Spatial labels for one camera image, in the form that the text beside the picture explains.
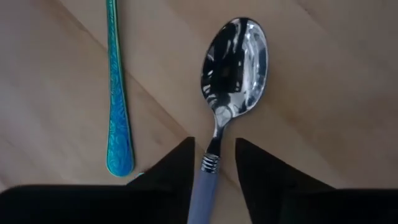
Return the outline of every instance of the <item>spoon neck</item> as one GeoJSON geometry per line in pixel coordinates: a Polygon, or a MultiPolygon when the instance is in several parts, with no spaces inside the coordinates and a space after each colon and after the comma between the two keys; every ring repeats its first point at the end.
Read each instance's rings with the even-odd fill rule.
{"type": "Polygon", "coordinates": [[[225,125],[220,126],[218,122],[216,122],[216,126],[214,128],[213,139],[222,139],[224,135],[225,125]]]}
{"type": "Polygon", "coordinates": [[[216,125],[213,138],[206,150],[207,154],[212,154],[214,156],[220,157],[221,155],[221,140],[223,138],[225,126],[216,125]]]}

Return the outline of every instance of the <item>engraved swirl pattern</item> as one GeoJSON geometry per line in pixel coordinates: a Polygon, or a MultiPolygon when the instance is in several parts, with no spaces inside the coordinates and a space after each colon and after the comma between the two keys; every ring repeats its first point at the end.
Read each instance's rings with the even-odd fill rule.
{"type": "Polygon", "coordinates": [[[110,173],[125,176],[134,168],[132,140],[118,43],[116,1],[107,0],[110,113],[106,165],[110,173]]]}

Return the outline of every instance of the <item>spoon handle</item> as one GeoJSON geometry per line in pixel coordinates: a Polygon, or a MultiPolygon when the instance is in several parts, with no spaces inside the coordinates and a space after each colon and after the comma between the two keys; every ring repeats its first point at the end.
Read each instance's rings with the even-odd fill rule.
{"type": "Polygon", "coordinates": [[[106,166],[115,176],[126,176],[134,168],[134,154],[126,106],[118,37],[116,0],[106,0],[108,13],[109,129],[106,166]]]}
{"type": "Polygon", "coordinates": [[[192,191],[188,224],[210,222],[215,201],[219,161],[220,158],[211,153],[203,156],[201,169],[192,191]]]}

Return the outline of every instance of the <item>teaspoon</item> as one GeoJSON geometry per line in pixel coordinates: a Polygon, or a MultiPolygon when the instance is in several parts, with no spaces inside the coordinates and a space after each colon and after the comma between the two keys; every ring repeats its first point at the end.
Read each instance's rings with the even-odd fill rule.
{"type": "Polygon", "coordinates": [[[224,129],[257,104],[267,71],[266,37],[257,22],[240,17],[221,28],[207,50],[201,73],[201,91],[213,110],[215,130],[192,190],[188,224],[209,223],[224,129]]]}

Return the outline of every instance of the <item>wood grain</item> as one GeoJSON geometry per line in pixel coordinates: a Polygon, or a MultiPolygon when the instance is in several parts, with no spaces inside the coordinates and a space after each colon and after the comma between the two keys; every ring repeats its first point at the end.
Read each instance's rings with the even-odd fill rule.
{"type": "MultiPolygon", "coordinates": [[[[60,2],[0,8],[0,190],[132,178],[115,178],[104,165],[104,2],[60,2]]],[[[398,187],[396,12],[393,0],[119,1],[136,172],[186,136],[196,137],[198,158],[207,147],[204,54],[225,22],[248,16],[266,32],[268,87],[258,107],[228,127],[213,221],[249,223],[236,137],[335,187],[398,187]]]]}
{"type": "MultiPolygon", "coordinates": [[[[105,166],[105,48],[56,1],[7,2],[0,17],[0,191],[21,184],[125,184],[188,136],[126,75],[137,167],[129,177],[112,176],[105,166]]],[[[248,222],[243,196],[224,173],[220,187],[214,220],[226,220],[228,209],[227,220],[248,222]]]]}

